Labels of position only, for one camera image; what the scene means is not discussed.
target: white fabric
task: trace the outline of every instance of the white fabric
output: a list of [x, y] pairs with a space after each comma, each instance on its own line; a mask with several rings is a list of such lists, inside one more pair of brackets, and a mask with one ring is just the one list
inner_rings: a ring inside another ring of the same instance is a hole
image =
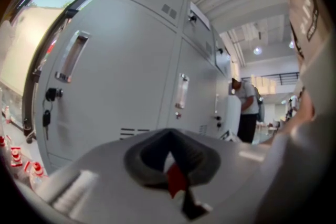
[[225, 98], [225, 116], [223, 118], [223, 131], [231, 131], [234, 135], [237, 135], [240, 121], [240, 110], [242, 103], [238, 97], [234, 95], [228, 95]]
[[241, 87], [235, 91], [235, 96], [240, 99], [242, 105], [246, 102], [248, 97], [253, 96], [252, 105], [246, 110], [242, 111], [242, 115], [258, 114], [259, 107], [256, 98], [256, 90], [254, 89], [252, 84], [248, 82], [242, 82]]
[[[292, 99], [292, 108], [296, 108], [297, 110], [299, 110], [300, 108], [300, 101], [296, 96]], [[296, 114], [296, 111], [293, 109], [292, 116], [294, 117], [295, 114]]]

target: floor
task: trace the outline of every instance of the floor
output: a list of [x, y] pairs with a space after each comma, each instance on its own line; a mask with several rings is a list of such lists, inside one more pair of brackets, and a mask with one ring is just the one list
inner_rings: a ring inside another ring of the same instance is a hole
[[38, 149], [37, 141], [33, 139], [31, 144], [26, 142], [23, 132], [12, 124], [7, 124], [6, 119], [2, 116], [2, 126], [4, 135], [8, 135], [12, 139], [13, 146], [21, 147], [23, 155], [34, 162], [39, 162], [43, 166], [43, 161]]
[[[26, 142], [26, 138], [23, 132], [12, 124], [7, 124], [6, 119], [2, 116], [2, 125], [4, 129], [4, 135], [9, 135], [12, 139], [14, 146], [21, 147], [22, 154], [31, 159], [32, 161], [39, 162], [43, 166], [43, 161], [38, 149], [37, 141], [33, 139], [31, 144]], [[266, 135], [265, 130], [261, 129], [260, 132], [256, 132], [252, 144], [257, 145], [270, 139], [271, 135]]]
[[267, 129], [262, 128], [261, 130], [256, 130], [256, 133], [254, 134], [252, 145], [258, 145], [261, 144], [267, 140], [269, 140], [272, 137], [272, 134], [266, 134]]

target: locker lock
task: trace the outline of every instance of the locker lock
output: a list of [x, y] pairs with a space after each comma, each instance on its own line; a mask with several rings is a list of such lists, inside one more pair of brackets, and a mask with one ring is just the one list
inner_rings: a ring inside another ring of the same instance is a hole
[[177, 118], [178, 120], [179, 120], [180, 117], [182, 116], [181, 113], [178, 113], [178, 112], [176, 112], [175, 115], [176, 115], [176, 118]]
[[195, 15], [189, 16], [188, 20], [189, 20], [189, 22], [196, 22], [197, 21], [197, 16], [195, 16]]
[[58, 88], [49, 88], [46, 92], [46, 100], [54, 102], [55, 98], [61, 98], [63, 96], [63, 90]]

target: vent slot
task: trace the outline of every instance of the vent slot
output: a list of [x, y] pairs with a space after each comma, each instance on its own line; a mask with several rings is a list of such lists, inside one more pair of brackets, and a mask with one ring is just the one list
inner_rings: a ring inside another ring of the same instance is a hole
[[173, 19], [176, 19], [176, 16], [177, 16], [176, 10], [171, 9], [169, 16], [172, 17]]
[[169, 7], [167, 4], [164, 4], [161, 10], [162, 10], [164, 13], [168, 14], [168, 13], [169, 13], [169, 10], [170, 10], [170, 7]]
[[149, 131], [150, 131], [149, 129], [121, 128], [119, 140], [124, 140], [132, 136], [135, 136], [135, 135], [138, 135], [144, 132], [149, 132]]
[[212, 55], [212, 47], [209, 45], [208, 42], [206, 42], [205, 45], [206, 45], [206, 51], [207, 51], [210, 55]]
[[206, 135], [206, 130], [207, 130], [207, 128], [208, 128], [208, 125], [201, 125], [201, 126], [199, 127], [198, 133], [199, 133], [200, 135]]

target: wall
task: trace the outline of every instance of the wall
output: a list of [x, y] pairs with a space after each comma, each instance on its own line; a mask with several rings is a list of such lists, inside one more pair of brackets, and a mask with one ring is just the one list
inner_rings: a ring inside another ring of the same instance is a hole
[[284, 104], [277, 104], [275, 105], [275, 117], [276, 121], [280, 121], [281, 117], [286, 116], [286, 105]]
[[286, 105], [284, 104], [265, 104], [264, 123], [269, 124], [274, 121], [280, 121], [281, 117], [286, 115]]
[[269, 124], [275, 118], [275, 104], [265, 104], [265, 118], [264, 123]]
[[246, 67], [240, 69], [240, 76], [246, 78], [252, 74], [255, 76], [266, 76], [292, 72], [299, 72], [298, 60], [295, 55], [249, 63]]
[[12, 37], [6, 39], [9, 43], [5, 46], [8, 47], [8, 52], [0, 81], [17, 94], [23, 95], [28, 68], [36, 47], [62, 11], [63, 8], [29, 7], [23, 9], [16, 20], [17, 23], [12, 28]]

